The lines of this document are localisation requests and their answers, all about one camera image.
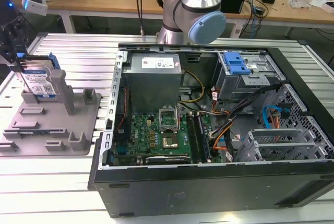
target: motherboard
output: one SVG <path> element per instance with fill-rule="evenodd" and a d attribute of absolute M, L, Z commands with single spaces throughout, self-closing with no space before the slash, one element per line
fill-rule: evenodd
<path fill-rule="evenodd" d="M 166 129 L 174 125 L 176 129 Z M 208 115 L 179 114 L 176 118 L 172 114 L 133 115 L 130 140 L 127 145 L 115 146 L 115 163 L 118 166 L 165 164 L 177 159 L 182 163 L 207 162 L 212 129 Z"/>

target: label sticker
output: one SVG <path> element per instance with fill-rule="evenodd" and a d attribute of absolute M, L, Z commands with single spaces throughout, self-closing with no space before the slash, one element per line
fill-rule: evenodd
<path fill-rule="evenodd" d="M 250 69 L 250 68 L 257 68 L 257 66 L 254 65 L 254 64 L 248 64 L 247 67 L 248 67 L 249 69 Z"/>
<path fill-rule="evenodd" d="M 33 135 L 33 132 L 19 132 L 19 134 L 28 134 L 28 135 Z"/>
<path fill-rule="evenodd" d="M 233 157 L 232 157 L 232 155 L 231 155 L 229 152 L 226 152 L 226 158 L 227 158 L 230 162 L 232 162 Z"/>
<path fill-rule="evenodd" d="M 213 100 L 218 100 L 218 93 L 217 92 L 212 92 L 212 99 Z"/>
<path fill-rule="evenodd" d="M 141 61 L 142 68 L 174 68 L 173 58 L 145 57 Z"/>
<path fill-rule="evenodd" d="M 23 72 L 25 81 L 34 95 L 55 95 L 55 91 L 44 70 L 25 70 Z"/>

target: wooden desk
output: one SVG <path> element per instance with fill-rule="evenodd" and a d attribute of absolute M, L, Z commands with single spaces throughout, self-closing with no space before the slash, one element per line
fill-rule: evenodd
<path fill-rule="evenodd" d="M 61 15 L 67 33 L 75 33 L 71 16 L 99 16 L 137 18 L 136 0 L 52 0 L 48 2 L 48 14 Z M 269 15 L 263 25 L 334 28 L 334 15 L 320 8 L 293 9 L 288 0 L 276 0 L 275 4 L 267 4 Z M 240 14 L 226 14 L 228 23 L 233 23 L 231 37 L 239 38 L 242 27 L 251 15 L 248 4 L 243 6 Z M 156 0 L 143 0 L 143 17 L 146 19 L 162 19 L 162 9 Z"/>
<path fill-rule="evenodd" d="M 311 8 L 292 8 L 289 5 L 289 0 L 276 0 L 274 4 L 265 5 L 269 8 L 269 14 L 263 20 L 263 25 L 334 28 L 334 15 L 321 8 L 315 6 Z M 244 4 L 242 12 L 249 17 L 251 15 L 250 6 Z"/>

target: metal slotted table surface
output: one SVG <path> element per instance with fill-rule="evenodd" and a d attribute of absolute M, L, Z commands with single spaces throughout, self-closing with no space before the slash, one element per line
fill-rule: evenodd
<path fill-rule="evenodd" d="M 37 37 L 29 51 L 56 55 L 74 91 L 93 87 L 102 94 L 96 141 L 104 127 L 118 44 L 155 40 L 154 36 L 50 33 Z M 219 39 L 213 44 L 279 48 L 334 116 L 334 73 L 309 46 L 250 39 Z M 13 73 L 0 86 L 0 131 L 20 106 L 21 91 Z M 111 219 L 98 192 L 87 190 L 93 149 L 94 145 L 86 156 L 0 159 L 0 223 L 334 223 L 334 191 L 303 208 Z"/>

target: gray floor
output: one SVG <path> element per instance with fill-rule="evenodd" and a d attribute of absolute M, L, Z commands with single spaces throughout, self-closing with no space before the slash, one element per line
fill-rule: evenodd
<path fill-rule="evenodd" d="M 28 20 L 34 26 L 37 32 L 65 32 L 62 20 L 59 16 L 48 15 L 46 17 L 38 15 L 28 15 Z M 75 16 L 74 24 L 77 33 L 108 33 L 108 34 L 139 34 L 138 19 L 129 18 L 108 18 L 102 17 L 83 17 Z M 161 20 L 144 20 L 144 28 L 146 35 L 155 35 L 161 27 Z M 228 38 L 232 30 L 232 25 L 228 24 L 222 37 Z M 287 27 L 272 27 L 262 26 L 256 36 L 257 39 L 278 39 L 286 40 L 284 37 Z M 325 30 L 331 34 L 325 34 L 326 37 L 332 39 L 327 40 L 320 36 L 315 29 L 309 28 L 295 28 L 291 34 L 291 40 L 305 40 L 313 50 L 326 62 L 334 56 L 334 30 Z M 34 39 L 36 32 L 30 30 L 31 39 Z M 251 35 L 245 33 L 242 38 L 250 38 Z M 0 82 L 1 77 L 5 76 L 3 67 L 0 67 Z"/>

